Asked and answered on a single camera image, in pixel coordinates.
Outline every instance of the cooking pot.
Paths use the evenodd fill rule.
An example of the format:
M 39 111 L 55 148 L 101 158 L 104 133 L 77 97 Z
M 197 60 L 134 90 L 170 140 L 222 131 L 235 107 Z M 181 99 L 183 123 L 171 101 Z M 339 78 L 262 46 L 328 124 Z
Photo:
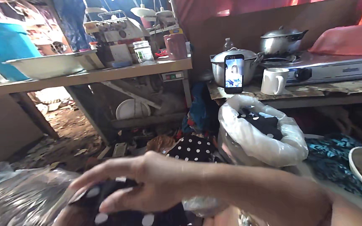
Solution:
M 254 53 L 245 49 L 237 49 L 235 47 L 228 51 L 217 54 L 210 61 L 212 62 L 212 70 L 214 80 L 220 87 L 224 87 L 224 58 L 227 55 L 243 54 L 244 55 L 244 85 L 247 85 L 254 76 L 255 68 L 264 58 L 264 53 Z
M 267 56 L 291 55 L 298 51 L 301 39 L 308 30 L 299 32 L 296 29 L 270 31 L 261 36 L 261 51 Z

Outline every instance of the dirt floor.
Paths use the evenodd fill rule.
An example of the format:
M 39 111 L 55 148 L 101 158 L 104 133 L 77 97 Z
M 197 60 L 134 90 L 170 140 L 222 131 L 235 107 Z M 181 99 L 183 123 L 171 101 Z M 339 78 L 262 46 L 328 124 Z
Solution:
M 54 141 L 46 136 L 30 150 L 16 153 L 9 159 L 15 169 L 58 164 L 60 168 L 82 173 L 88 158 L 97 157 L 105 148 L 96 130 L 76 107 L 51 111 L 45 117 L 59 139 Z

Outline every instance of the smartphone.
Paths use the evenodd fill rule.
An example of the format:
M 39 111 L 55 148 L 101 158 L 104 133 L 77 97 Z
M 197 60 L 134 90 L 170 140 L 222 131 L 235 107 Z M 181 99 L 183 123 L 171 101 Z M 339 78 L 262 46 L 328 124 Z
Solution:
M 242 93 L 244 83 L 244 55 L 228 55 L 224 58 L 224 91 Z

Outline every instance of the plastic bottle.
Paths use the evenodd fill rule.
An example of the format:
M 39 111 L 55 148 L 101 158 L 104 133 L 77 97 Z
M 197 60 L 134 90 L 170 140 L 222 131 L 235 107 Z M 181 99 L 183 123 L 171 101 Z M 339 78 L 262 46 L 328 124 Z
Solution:
M 227 51 L 234 47 L 234 43 L 230 40 L 230 38 L 226 38 L 226 42 L 224 44 L 223 50 Z
M 152 49 L 148 41 L 137 41 L 133 43 L 133 49 L 138 57 L 139 63 L 145 61 L 154 61 Z

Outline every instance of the red curtain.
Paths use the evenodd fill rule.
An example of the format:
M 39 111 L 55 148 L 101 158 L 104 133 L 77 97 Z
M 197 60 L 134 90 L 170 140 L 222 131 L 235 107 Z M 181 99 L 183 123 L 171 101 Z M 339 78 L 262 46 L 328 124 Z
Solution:
M 182 26 L 202 22 L 211 17 L 238 15 L 255 11 L 314 3 L 324 0 L 174 0 Z M 362 0 L 358 0 L 362 10 Z

